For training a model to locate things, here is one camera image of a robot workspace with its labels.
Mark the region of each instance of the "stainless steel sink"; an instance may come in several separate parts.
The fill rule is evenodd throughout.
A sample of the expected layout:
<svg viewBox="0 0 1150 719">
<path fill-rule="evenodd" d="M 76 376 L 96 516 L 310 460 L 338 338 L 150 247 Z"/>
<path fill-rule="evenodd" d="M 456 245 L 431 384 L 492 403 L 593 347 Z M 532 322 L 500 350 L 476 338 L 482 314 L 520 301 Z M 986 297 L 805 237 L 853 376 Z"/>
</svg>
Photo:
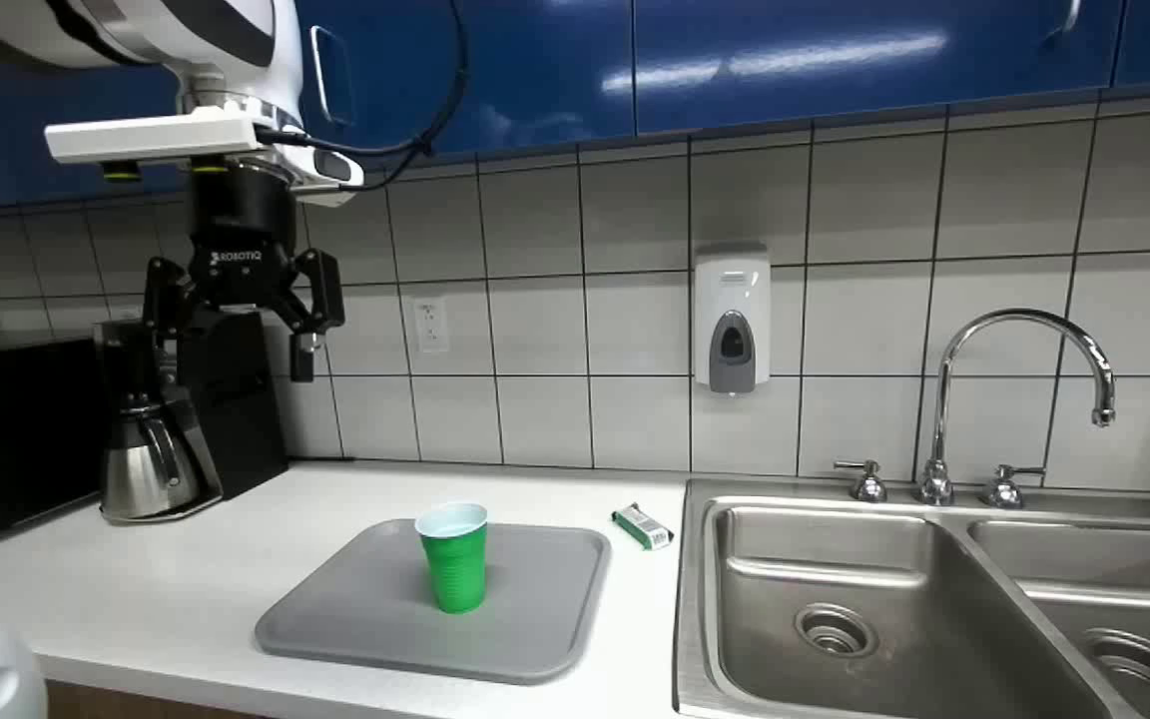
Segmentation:
<svg viewBox="0 0 1150 719">
<path fill-rule="evenodd" d="M 1150 526 L 986 520 L 971 534 L 1150 715 Z"/>
<path fill-rule="evenodd" d="M 714 669 L 764 701 L 1100 715 L 963 544 L 918 516 L 724 507 L 710 532 Z"/>
<path fill-rule="evenodd" d="M 1150 500 L 692 483 L 682 715 L 1150 715 Z"/>
</svg>

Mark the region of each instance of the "green cup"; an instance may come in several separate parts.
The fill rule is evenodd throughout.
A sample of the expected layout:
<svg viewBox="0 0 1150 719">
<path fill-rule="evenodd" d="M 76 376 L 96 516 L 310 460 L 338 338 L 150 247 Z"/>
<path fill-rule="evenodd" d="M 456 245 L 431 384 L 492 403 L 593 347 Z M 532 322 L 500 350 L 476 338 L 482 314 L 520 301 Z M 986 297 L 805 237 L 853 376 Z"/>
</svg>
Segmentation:
<svg viewBox="0 0 1150 719">
<path fill-rule="evenodd" d="M 487 600 L 487 507 L 444 503 L 414 520 L 431 604 L 466 614 Z"/>
</svg>

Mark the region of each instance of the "white countertop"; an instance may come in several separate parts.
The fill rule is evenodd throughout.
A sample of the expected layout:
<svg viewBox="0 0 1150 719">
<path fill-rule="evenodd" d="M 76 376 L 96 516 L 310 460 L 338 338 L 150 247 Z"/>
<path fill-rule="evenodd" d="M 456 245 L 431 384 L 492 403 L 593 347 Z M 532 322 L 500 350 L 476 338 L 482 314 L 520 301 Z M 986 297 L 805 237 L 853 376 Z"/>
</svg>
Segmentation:
<svg viewBox="0 0 1150 719">
<path fill-rule="evenodd" d="M 593 526 L 612 539 L 588 655 L 537 687 L 281 660 L 254 617 L 380 520 L 476 500 L 500 523 Z M 641 550 L 612 512 L 679 526 L 682 483 L 431 467 L 294 467 L 162 526 L 106 526 L 96 507 L 0 544 L 0 624 L 48 677 L 253 715 L 629 715 L 671 711 L 679 550 Z"/>
</svg>

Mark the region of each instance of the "soap dispenser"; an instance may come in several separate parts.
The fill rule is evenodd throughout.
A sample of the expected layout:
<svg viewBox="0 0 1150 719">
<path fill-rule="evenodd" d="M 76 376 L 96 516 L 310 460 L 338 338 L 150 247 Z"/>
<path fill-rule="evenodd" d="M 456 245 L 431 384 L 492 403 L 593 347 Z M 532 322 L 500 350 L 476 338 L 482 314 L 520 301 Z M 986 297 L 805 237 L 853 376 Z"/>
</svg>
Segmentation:
<svg viewBox="0 0 1150 719">
<path fill-rule="evenodd" d="M 770 378 L 768 253 L 694 254 L 694 384 L 737 395 Z"/>
</svg>

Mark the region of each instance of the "small green item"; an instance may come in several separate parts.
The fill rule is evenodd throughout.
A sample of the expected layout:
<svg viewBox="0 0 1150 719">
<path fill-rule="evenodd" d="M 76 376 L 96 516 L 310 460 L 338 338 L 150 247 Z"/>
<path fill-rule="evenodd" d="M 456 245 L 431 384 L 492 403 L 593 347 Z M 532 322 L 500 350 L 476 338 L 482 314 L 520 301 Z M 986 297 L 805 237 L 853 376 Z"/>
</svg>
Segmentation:
<svg viewBox="0 0 1150 719">
<path fill-rule="evenodd" d="M 414 520 L 431 600 L 448 614 L 466 614 L 487 600 L 487 507 L 444 503 Z"/>
<path fill-rule="evenodd" d="M 641 544 L 641 550 L 665 547 L 673 539 L 671 526 L 653 523 L 640 503 L 612 512 L 612 523 Z"/>
</svg>

